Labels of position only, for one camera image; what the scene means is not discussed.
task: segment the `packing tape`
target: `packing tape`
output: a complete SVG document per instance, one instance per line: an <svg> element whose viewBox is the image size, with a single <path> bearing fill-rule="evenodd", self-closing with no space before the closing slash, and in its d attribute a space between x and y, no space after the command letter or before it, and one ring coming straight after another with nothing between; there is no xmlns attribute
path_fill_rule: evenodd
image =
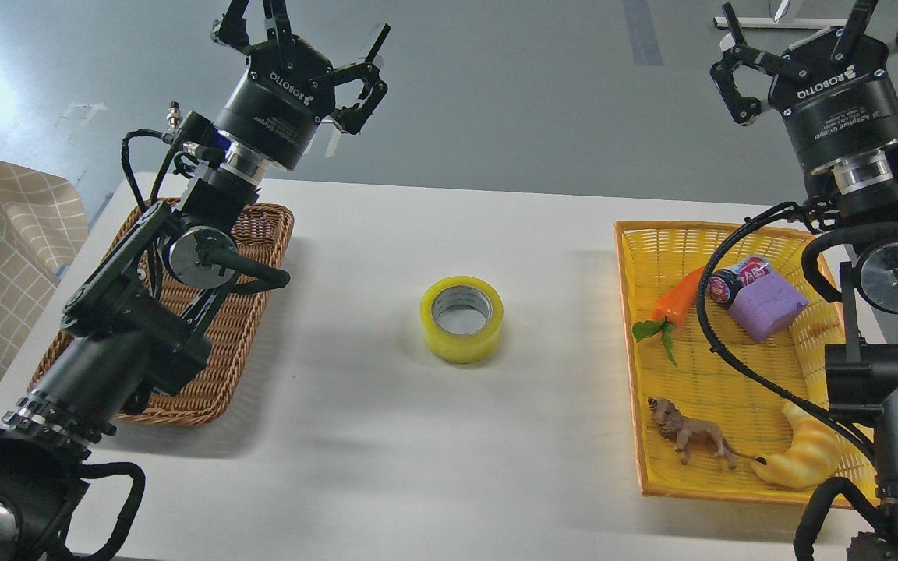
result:
<svg viewBox="0 0 898 561"><path fill-rule="evenodd" d="M484 327L475 333L445 330L439 317L457 309L474 309L484 316ZM501 337L505 309L491 285L476 277L447 277L432 284L421 298L421 327L425 344L438 358L456 365L477 362L494 351Z"/></svg>

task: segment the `white table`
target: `white table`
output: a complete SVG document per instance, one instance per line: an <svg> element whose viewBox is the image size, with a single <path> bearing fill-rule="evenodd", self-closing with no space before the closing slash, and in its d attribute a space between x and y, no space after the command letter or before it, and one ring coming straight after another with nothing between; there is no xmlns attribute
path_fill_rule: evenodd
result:
<svg viewBox="0 0 898 561"><path fill-rule="evenodd" d="M270 298L231 407L196 429L121 423L90 458L147 473L122 556L793 558L801 508L639 493L613 248L616 219L762 207L286 181L263 182L260 201L295 214L293 280ZM0 416L132 205L121 189L97 223L3 380ZM421 338L420 299L452 274L504 301L501 344L478 366ZM103 543L128 487L93 484L72 549ZM843 560L859 530L831 511L817 559Z"/></svg>

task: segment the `brown wicker basket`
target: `brown wicker basket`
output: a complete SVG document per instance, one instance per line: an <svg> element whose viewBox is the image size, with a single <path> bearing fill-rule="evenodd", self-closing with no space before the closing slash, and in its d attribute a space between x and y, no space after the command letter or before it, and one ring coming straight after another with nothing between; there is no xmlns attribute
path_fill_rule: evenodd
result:
<svg viewBox="0 0 898 561"><path fill-rule="evenodd" d="M166 199L174 203L177 199ZM135 207L115 236L113 245L128 233L140 216ZM293 231L293 214L284 206L258 203L247 207L231 231L240 255L255 259L257 262L279 267L286 245ZM140 260L140 269L147 271L147 260ZM240 283L251 281L242 277ZM189 301L199 294L195 288L186 287L165 271L161 288L161 303L175 313L182 312ZM140 415L124 415L117 419L130 422L150 424L199 425L211 422L221 413L227 411L235 388L238 387L245 360L249 355L250 345L256 328L268 301L268 292L257 295L229 295L207 328L207 337L213 341L214 348L207 360L207 367L197 374L196 378L179 395L152 395L147 409ZM50 348L41 359L37 371L30 381L30 387L36 384L44 372L59 358L68 344L71 335L59 331Z"/></svg>

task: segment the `toy croissant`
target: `toy croissant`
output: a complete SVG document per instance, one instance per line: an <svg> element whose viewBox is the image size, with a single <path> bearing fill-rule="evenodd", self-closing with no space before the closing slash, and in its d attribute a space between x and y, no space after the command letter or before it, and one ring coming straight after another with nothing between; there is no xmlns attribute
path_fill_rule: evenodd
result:
<svg viewBox="0 0 898 561"><path fill-rule="evenodd" d="M751 462L751 468L768 483L794 489L823 482L837 470L840 458L837 435L791 401L785 401L781 412L792 425L791 448L767 456L767 465Z"/></svg>

